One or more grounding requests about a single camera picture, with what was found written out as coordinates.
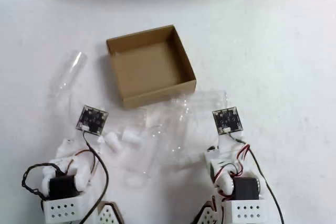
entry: cardboard box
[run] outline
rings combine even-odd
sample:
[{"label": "cardboard box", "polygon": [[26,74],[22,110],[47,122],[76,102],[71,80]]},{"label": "cardboard box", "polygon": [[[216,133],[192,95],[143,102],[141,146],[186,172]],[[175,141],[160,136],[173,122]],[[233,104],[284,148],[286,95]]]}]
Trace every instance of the cardboard box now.
[{"label": "cardboard box", "polygon": [[195,91],[195,74],[174,26],[108,39],[107,46],[125,108]]}]

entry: white tabletop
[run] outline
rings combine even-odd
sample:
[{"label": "white tabletop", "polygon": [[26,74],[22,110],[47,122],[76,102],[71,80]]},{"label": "white tabletop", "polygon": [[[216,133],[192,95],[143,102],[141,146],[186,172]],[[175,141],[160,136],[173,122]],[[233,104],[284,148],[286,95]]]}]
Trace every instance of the white tabletop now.
[{"label": "white tabletop", "polygon": [[[50,78],[74,49],[89,56],[82,101],[116,100],[105,40],[174,24],[197,89],[225,89],[286,223],[333,223],[336,0],[0,0],[0,209],[4,223],[42,223],[23,172],[60,144],[48,113]],[[183,223],[209,197],[204,168],[153,178],[143,190],[112,182],[126,223]],[[29,183],[37,185],[35,173]],[[270,223],[279,223],[270,201]]]}]

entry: black circuit board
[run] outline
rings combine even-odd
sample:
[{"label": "black circuit board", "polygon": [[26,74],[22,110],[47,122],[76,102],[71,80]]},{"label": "black circuit board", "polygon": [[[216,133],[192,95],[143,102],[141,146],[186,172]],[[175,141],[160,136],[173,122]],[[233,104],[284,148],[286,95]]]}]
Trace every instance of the black circuit board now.
[{"label": "black circuit board", "polygon": [[76,129],[100,136],[109,113],[85,105]]},{"label": "black circuit board", "polygon": [[216,110],[212,114],[219,135],[243,130],[236,107]]}]

